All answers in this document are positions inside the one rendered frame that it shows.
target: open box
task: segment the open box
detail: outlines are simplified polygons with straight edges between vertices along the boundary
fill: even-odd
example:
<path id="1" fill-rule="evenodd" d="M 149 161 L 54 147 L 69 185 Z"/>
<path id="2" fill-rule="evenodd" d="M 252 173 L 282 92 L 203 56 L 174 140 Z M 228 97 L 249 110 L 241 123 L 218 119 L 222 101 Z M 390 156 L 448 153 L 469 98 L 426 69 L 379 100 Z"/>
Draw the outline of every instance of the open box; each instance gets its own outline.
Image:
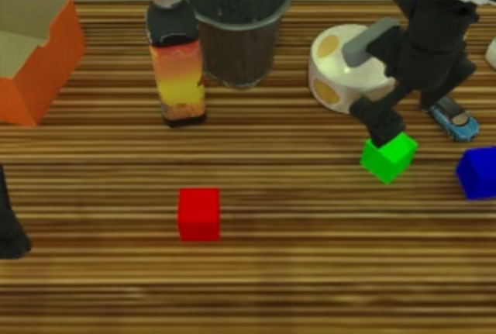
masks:
<path id="1" fill-rule="evenodd" d="M 0 121 L 37 125 L 84 49 L 72 0 L 0 0 Z"/>

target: dark gray robotic arm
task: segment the dark gray robotic arm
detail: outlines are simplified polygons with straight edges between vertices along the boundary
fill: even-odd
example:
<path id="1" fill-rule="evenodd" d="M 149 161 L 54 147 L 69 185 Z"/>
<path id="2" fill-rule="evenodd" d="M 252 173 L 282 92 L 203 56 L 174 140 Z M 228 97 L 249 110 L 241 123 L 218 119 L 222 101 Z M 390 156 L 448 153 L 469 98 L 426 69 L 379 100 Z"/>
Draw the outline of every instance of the dark gray robotic arm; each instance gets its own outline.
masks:
<path id="1" fill-rule="evenodd" d="M 475 72 L 464 37 L 478 20 L 477 6 L 494 4 L 494 0 L 393 1 L 408 19 L 406 29 L 398 20 L 382 19 L 343 47 L 350 67 L 376 57 L 385 64 L 386 75 L 398 82 L 381 100 L 362 97 L 350 108 L 377 147 L 405 130 L 393 108 L 412 91 L 421 92 L 421 107 L 428 109 Z"/>

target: green cube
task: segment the green cube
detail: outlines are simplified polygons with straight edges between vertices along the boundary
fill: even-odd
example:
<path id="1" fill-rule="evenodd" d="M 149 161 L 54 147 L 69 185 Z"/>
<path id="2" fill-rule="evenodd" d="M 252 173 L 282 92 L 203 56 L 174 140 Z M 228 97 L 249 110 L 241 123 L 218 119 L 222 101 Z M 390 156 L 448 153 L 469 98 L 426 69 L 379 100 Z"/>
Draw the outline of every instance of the green cube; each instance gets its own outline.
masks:
<path id="1" fill-rule="evenodd" d="M 377 148 L 369 139 L 365 142 L 360 164 L 384 184 L 390 184 L 410 166 L 417 146 L 417 142 L 405 133 L 381 148 Z"/>

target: wooden table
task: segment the wooden table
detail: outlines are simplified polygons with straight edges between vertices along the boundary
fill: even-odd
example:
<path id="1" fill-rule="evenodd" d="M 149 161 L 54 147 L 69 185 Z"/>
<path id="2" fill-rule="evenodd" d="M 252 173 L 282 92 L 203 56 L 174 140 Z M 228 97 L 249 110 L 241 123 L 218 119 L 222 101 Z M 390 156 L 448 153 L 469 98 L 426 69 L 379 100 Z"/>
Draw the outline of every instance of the wooden table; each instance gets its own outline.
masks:
<path id="1" fill-rule="evenodd" d="M 453 170 L 496 143 L 496 10 L 468 37 L 477 74 L 456 91 L 481 123 L 450 142 L 399 110 L 419 143 L 384 186 L 358 164 L 364 127 L 317 104 L 309 45 L 385 3 L 298 3 L 259 87 L 208 83 L 208 122 L 163 126 L 143 3 L 78 6 L 88 52 L 36 129 L 2 126 L 12 203 L 34 244 L 0 263 L 8 334 L 494 334 L 496 201 L 467 202 Z M 183 186 L 222 190 L 222 242 L 183 244 Z"/>

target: blue cube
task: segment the blue cube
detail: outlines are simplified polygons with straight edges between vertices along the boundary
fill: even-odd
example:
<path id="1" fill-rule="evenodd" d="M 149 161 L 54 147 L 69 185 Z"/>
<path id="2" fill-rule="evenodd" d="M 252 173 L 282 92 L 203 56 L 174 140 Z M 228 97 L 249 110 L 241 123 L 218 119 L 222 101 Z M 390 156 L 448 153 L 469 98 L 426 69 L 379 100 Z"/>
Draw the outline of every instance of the blue cube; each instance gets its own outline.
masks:
<path id="1" fill-rule="evenodd" d="M 496 146 L 465 151 L 456 175 L 467 199 L 496 198 Z"/>

